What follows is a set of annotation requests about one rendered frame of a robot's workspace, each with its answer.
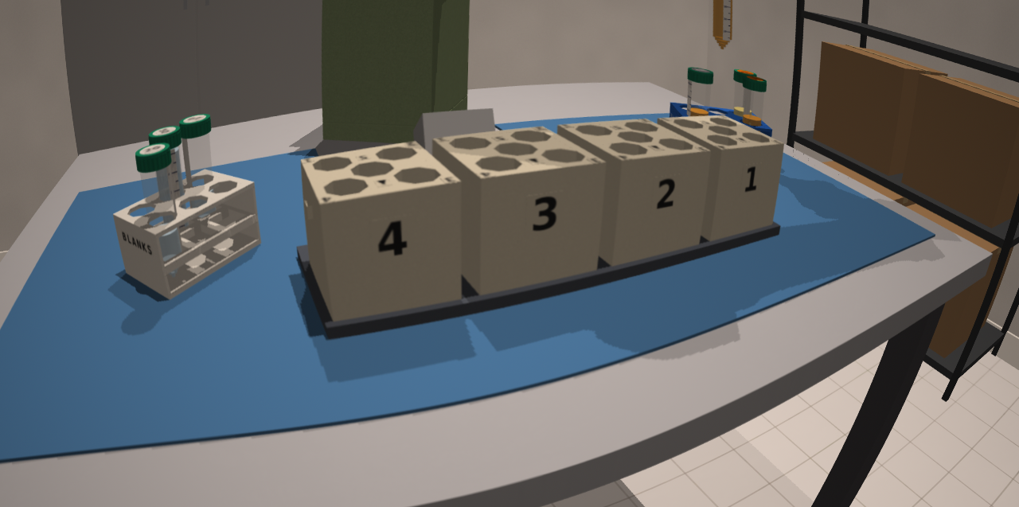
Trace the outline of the blue bench mat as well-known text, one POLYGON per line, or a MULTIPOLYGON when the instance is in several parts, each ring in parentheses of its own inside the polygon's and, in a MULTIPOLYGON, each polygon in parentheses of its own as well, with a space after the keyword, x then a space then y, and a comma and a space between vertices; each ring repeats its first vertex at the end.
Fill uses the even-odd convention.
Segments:
POLYGON ((935 237, 783 153, 779 235, 537 301, 329 340, 296 247, 301 159, 255 182, 261 244, 169 300, 125 274, 113 214, 79 192, 0 329, 0 463, 388 419, 545 386, 723 328, 935 237))

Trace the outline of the beige tube rack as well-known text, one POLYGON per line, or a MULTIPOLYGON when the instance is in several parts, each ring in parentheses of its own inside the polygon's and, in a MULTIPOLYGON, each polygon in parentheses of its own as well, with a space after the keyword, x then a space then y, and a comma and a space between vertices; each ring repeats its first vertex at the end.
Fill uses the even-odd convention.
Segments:
POLYGON ((185 194, 175 199, 176 220, 171 223, 150 225, 148 214, 130 216, 146 208, 143 199, 113 214, 125 274, 169 300, 261 244, 254 181, 213 172, 213 181, 206 185, 187 185, 183 178, 183 190, 185 194), (207 200, 206 205, 181 209, 200 199, 207 200), (216 206, 213 213, 199 217, 216 206), (181 230, 183 251, 163 261, 159 237, 187 222, 181 230), (176 268, 172 278, 168 274, 176 268))

